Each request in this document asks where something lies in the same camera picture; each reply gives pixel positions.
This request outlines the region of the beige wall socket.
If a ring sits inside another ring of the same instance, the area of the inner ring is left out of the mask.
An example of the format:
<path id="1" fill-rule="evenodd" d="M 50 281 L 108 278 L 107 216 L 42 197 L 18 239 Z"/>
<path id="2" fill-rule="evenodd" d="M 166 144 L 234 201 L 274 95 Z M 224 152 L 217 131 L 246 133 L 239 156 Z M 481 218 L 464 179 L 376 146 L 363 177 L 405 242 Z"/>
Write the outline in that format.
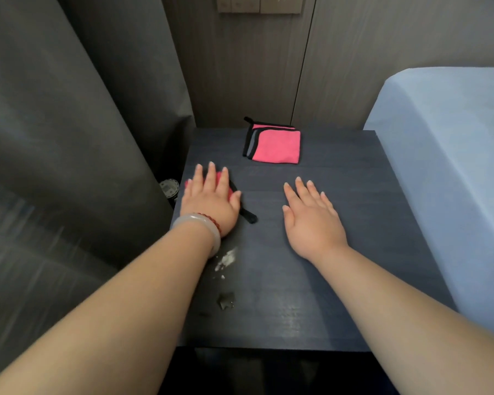
<path id="1" fill-rule="evenodd" d="M 299 15 L 303 0 L 260 0 L 261 14 Z"/>

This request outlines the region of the grey curtain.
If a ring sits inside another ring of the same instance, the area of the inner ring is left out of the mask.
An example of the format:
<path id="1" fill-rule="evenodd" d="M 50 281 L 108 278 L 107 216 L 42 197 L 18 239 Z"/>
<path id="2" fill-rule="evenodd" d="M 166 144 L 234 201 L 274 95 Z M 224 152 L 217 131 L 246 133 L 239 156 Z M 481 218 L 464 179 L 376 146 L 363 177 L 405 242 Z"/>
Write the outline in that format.
<path id="1" fill-rule="evenodd" d="M 0 0 L 0 373 L 167 231 L 194 128 L 162 0 Z"/>

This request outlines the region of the person's right forearm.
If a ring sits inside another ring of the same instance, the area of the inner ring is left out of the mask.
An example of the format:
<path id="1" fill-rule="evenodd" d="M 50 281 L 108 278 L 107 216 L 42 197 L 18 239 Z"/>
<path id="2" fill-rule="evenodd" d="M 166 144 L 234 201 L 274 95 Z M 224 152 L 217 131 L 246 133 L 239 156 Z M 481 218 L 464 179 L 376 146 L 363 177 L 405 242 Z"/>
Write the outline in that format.
<path id="1" fill-rule="evenodd" d="M 402 395 L 494 395 L 494 334 L 353 249 L 307 259 Z"/>

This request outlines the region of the person's left forearm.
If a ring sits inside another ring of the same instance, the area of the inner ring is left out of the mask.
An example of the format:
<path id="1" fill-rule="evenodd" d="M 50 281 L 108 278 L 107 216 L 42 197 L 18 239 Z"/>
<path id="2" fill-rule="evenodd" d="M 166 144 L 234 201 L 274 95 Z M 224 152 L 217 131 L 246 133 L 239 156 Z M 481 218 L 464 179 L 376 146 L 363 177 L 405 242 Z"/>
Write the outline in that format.
<path id="1" fill-rule="evenodd" d="M 157 395 L 212 243 L 172 229 L 0 373 L 0 395 Z"/>

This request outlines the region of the person's right hand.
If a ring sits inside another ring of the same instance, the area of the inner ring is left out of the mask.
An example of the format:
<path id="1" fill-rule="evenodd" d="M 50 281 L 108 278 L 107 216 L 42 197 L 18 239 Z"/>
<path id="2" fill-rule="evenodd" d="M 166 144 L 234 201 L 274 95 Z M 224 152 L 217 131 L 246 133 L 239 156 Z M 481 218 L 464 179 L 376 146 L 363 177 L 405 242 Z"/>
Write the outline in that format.
<path id="1" fill-rule="evenodd" d="M 308 180 L 304 185 L 314 197 L 313 204 L 303 204 L 296 193 L 296 185 L 283 186 L 287 204 L 296 216 L 296 231 L 288 239 L 294 252 L 312 264 L 319 264 L 332 254 L 349 248 L 346 232 L 338 213 L 330 213 L 323 205 L 320 193 L 314 182 Z"/>

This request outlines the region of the white jade bangle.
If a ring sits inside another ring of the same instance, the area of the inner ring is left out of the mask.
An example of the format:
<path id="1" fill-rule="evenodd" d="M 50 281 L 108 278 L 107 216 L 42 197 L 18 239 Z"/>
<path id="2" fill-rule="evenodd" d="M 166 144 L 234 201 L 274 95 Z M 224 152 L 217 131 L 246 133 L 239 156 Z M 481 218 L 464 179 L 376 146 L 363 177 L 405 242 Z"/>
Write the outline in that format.
<path id="1" fill-rule="evenodd" d="M 213 258 L 217 254 L 221 246 L 222 236 L 221 236 L 220 226 L 210 216 L 201 213 L 190 213 L 184 216 L 179 216 L 172 223 L 171 229 L 174 229 L 175 227 L 188 222 L 198 223 L 199 225 L 204 226 L 211 233 L 213 243 L 212 243 L 211 251 L 209 252 L 209 256 L 207 258 L 208 259 Z"/>

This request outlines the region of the beige wall switch panel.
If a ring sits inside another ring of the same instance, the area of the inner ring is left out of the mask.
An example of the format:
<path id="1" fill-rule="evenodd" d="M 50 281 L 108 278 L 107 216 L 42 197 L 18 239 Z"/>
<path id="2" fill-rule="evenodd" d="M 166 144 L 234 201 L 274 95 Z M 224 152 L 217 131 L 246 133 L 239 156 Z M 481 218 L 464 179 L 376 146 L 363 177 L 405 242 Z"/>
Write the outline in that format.
<path id="1" fill-rule="evenodd" d="M 260 13 L 261 0 L 216 0 L 218 13 Z"/>

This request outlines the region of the round metal floor fitting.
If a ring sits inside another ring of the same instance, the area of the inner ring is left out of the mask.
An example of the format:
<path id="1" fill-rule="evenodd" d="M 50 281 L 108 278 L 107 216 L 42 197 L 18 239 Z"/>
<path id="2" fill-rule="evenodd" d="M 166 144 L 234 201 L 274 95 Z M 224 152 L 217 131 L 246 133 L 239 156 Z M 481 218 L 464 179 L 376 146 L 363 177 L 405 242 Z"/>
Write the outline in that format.
<path id="1" fill-rule="evenodd" d="M 176 202 L 179 192 L 179 182 L 175 179 L 165 179 L 159 185 L 167 200 Z"/>

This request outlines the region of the pink cloth with black strap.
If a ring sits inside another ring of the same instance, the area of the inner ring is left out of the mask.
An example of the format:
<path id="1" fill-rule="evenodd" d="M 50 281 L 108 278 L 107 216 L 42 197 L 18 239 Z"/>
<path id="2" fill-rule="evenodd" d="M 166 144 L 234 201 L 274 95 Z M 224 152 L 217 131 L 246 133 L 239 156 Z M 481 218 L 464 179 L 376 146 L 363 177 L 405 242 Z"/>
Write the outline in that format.
<path id="1" fill-rule="evenodd" d="M 222 175 L 222 172 L 218 171 L 216 174 L 216 184 L 218 185 L 220 177 Z M 237 191 L 237 186 L 232 182 L 232 180 L 229 178 L 229 193 L 228 193 L 228 199 L 231 198 L 232 194 Z M 243 201 L 241 201 L 241 207 L 239 210 L 239 215 L 242 216 L 249 224 L 256 224 L 259 219 L 258 217 L 248 211 L 243 204 Z"/>

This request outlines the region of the folded pink cloth black trim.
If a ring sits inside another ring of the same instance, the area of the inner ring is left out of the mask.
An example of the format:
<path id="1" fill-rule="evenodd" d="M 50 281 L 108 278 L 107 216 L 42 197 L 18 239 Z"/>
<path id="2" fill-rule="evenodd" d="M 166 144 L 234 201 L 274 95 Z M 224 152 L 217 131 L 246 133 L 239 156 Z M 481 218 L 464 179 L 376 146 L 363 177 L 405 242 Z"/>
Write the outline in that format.
<path id="1" fill-rule="evenodd" d="M 243 157 L 271 164 L 298 164 L 301 132 L 293 126 L 276 125 L 244 117 L 249 123 Z"/>

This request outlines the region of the person's left hand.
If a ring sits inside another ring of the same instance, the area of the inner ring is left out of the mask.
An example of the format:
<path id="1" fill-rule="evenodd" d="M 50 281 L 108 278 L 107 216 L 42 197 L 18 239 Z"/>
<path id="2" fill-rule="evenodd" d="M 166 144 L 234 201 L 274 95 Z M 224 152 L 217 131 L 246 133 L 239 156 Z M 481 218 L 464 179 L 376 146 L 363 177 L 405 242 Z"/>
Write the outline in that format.
<path id="1" fill-rule="evenodd" d="M 220 172 L 222 175 L 216 190 L 204 191 L 206 173 L 202 165 L 196 166 L 193 177 L 188 179 L 193 180 L 192 196 L 190 199 L 182 197 L 180 216 L 190 213 L 210 216 L 220 226 L 221 236 L 224 237 L 235 227 L 239 212 L 234 212 L 229 204 L 229 170 L 224 167 Z"/>

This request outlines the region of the bed with pale blue sheet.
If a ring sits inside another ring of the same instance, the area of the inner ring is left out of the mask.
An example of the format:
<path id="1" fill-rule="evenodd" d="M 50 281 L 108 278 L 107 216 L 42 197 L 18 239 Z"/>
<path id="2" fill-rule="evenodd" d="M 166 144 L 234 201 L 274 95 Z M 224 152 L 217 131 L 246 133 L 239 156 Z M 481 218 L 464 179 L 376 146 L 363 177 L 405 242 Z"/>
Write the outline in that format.
<path id="1" fill-rule="evenodd" d="M 494 67 L 388 78 L 375 131 L 459 311 L 494 333 Z"/>

